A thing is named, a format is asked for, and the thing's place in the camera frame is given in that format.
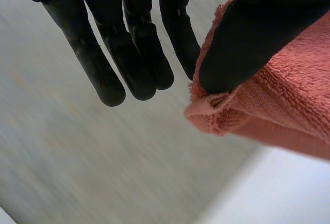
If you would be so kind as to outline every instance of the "gloved hand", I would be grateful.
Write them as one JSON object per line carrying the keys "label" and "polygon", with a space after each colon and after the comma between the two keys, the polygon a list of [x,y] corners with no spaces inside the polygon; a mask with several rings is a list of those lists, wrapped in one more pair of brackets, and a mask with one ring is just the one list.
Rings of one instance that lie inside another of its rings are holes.
{"label": "gloved hand", "polygon": [[201,86],[232,91],[329,9],[330,0],[233,0],[201,65]]}
{"label": "gloved hand", "polygon": [[[43,6],[62,29],[102,102],[121,104],[125,90],[97,43],[84,0],[33,0]],[[150,99],[167,89],[174,76],[151,20],[152,0],[85,0],[102,39],[133,96]],[[160,10],[175,53],[192,79],[200,47],[186,13],[189,0],[160,0]],[[128,24],[127,32],[122,3]]]}

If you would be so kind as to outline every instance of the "glove finger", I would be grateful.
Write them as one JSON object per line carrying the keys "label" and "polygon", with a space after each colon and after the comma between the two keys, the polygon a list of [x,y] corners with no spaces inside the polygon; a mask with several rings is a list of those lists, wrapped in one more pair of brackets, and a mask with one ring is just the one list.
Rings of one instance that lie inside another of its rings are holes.
{"label": "glove finger", "polygon": [[125,90],[97,43],[84,0],[53,0],[43,6],[62,29],[102,102],[121,104]]}
{"label": "glove finger", "polygon": [[275,8],[233,0],[201,65],[202,87],[209,94],[235,89],[327,11],[326,6]]}
{"label": "glove finger", "polygon": [[102,39],[133,96],[148,100],[156,92],[154,80],[144,65],[123,21],[122,0],[86,0]]}
{"label": "glove finger", "polygon": [[157,89],[169,88],[173,84],[174,75],[162,50],[156,26],[151,20],[152,0],[123,2],[129,32]]}
{"label": "glove finger", "polygon": [[200,46],[186,12],[189,0],[159,0],[165,29],[187,77],[192,80]]}

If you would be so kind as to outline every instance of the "towel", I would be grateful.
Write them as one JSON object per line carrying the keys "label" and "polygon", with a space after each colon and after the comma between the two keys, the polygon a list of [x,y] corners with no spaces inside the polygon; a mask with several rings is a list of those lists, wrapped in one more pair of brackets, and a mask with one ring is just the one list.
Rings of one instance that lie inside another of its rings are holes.
{"label": "towel", "polygon": [[192,103],[185,117],[204,133],[237,134],[330,159],[330,12],[247,82],[232,92],[207,95],[199,83],[199,71],[231,1],[216,10],[189,86]]}

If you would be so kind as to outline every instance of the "towel fold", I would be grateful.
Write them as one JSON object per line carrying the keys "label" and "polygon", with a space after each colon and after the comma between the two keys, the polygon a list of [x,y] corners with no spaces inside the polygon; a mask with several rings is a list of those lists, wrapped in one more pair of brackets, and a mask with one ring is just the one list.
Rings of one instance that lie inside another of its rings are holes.
{"label": "towel fold", "polygon": [[330,12],[234,91],[207,96],[200,67],[231,1],[217,8],[202,46],[186,118],[204,133],[238,134],[330,159]]}

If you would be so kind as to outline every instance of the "white surface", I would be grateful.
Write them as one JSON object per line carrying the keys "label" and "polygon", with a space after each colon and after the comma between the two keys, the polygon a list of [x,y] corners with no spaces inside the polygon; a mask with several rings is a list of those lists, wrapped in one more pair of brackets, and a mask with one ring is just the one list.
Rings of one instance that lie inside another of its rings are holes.
{"label": "white surface", "polygon": [[15,222],[6,214],[6,212],[3,209],[0,209],[0,223],[15,224]]}
{"label": "white surface", "polygon": [[330,164],[264,149],[199,223],[329,224]]}

